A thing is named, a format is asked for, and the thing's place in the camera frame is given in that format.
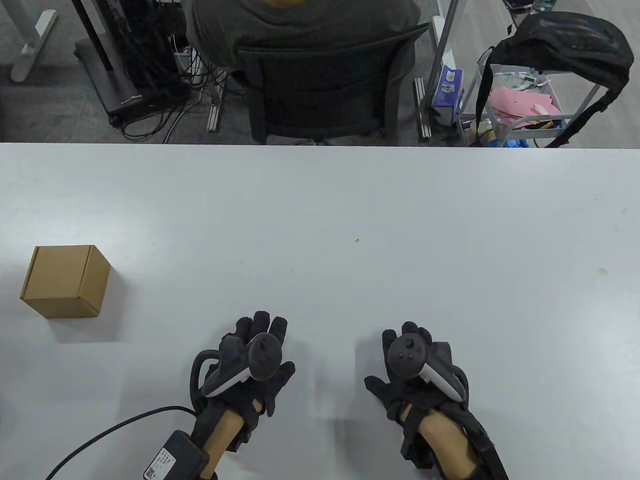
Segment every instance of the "hand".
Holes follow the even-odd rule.
[[[402,326],[402,333],[416,333],[420,335],[429,348],[430,355],[437,355],[441,362],[450,365],[452,372],[460,379],[468,393],[467,379],[461,369],[455,367],[451,361],[451,349],[446,342],[433,342],[431,334],[424,328],[418,328],[413,322],[406,322]],[[426,442],[419,428],[428,425],[423,420],[432,414],[434,410],[445,404],[454,403],[433,382],[426,383],[422,378],[416,377],[410,380],[402,380],[389,366],[388,352],[391,344],[396,340],[394,330],[385,330],[382,333],[382,351],[385,358],[385,367],[389,383],[375,376],[364,379],[367,390],[374,394],[387,411],[387,418],[396,421],[403,426],[404,442],[401,452],[407,460],[411,460],[418,468],[431,468],[433,466],[433,450]],[[461,403],[466,410],[467,400]]]
[[[266,332],[267,330],[282,345],[287,333],[287,321],[284,318],[275,317],[269,329],[269,314],[267,312],[256,312],[253,320],[249,317],[240,318],[236,323],[236,331],[227,335],[233,335],[240,339],[243,345],[247,345],[258,333]],[[209,368],[209,372],[207,372],[207,377],[217,368],[217,364],[212,365]],[[242,430],[228,448],[228,450],[236,451],[240,443],[249,441],[251,432],[258,424],[260,414],[266,412],[269,417],[273,415],[275,397],[282,387],[287,384],[295,371],[296,367],[293,362],[285,362],[266,381],[256,381],[253,378],[249,378],[245,382],[236,383],[233,387],[215,397],[192,399],[193,406],[198,413],[196,424],[191,434],[193,443],[202,448],[213,433],[223,412],[229,409],[236,412],[244,420]]]

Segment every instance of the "gray carpet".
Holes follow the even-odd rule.
[[[4,110],[4,140],[14,142],[126,142],[119,130],[112,128],[91,86],[83,66],[74,53],[74,43],[86,37],[70,0],[24,0],[33,11],[54,8],[59,18],[29,77],[22,84],[9,80],[11,62],[19,52],[21,40],[0,6],[0,101]],[[97,30],[103,31],[90,1],[83,1]],[[438,11],[436,0],[416,0],[422,9],[422,21],[429,21]],[[416,43],[416,64],[404,80],[399,108],[398,135],[383,139],[377,135],[348,137],[335,141],[343,145],[416,145],[411,80],[426,77],[433,61],[431,34]],[[252,144],[249,118],[242,97],[227,95],[220,131],[206,131],[209,109],[205,101],[184,116],[174,131],[171,143]],[[157,119],[136,124],[131,133],[149,131]],[[148,140],[162,142],[164,133]],[[290,139],[270,137],[270,144],[290,143]]]

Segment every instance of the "table surface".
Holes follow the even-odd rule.
[[[364,389],[380,333],[451,343],[513,480],[638,478],[640,154],[0,145],[0,477],[188,405],[195,354],[265,309],[298,367],[221,479],[422,478]],[[112,263],[96,319],[19,299],[34,245]],[[60,478],[139,479],[185,413],[101,440]]]

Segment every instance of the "blue box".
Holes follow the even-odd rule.
[[[431,107],[435,112],[435,120],[440,125],[450,127],[458,119],[465,90],[462,88],[462,70],[453,70],[447,65],[442,69],[438,89],[433,96]]]

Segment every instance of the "pink paper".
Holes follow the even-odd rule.
[[[494,88],[489,97],[489,101],[495,110],[518,118],[540,115],[536,111],[535,105],[544,107],[549,115],[560,115],[562,113],[555,106],[551,105],[551,95],[520,92],[519,90],[506,88],[505,86],[497,86]]]

